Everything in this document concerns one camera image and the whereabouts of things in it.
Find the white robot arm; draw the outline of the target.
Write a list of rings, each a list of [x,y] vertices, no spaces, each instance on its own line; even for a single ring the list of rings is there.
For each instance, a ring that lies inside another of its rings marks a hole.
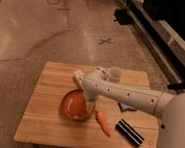
[[[82,84],[87,102],[94,102],[99,95],[105,96],[159,118],[156,148],[185,148],[185,93],[172,95],[113,83],[106,80],[100,67],[84,76]]]

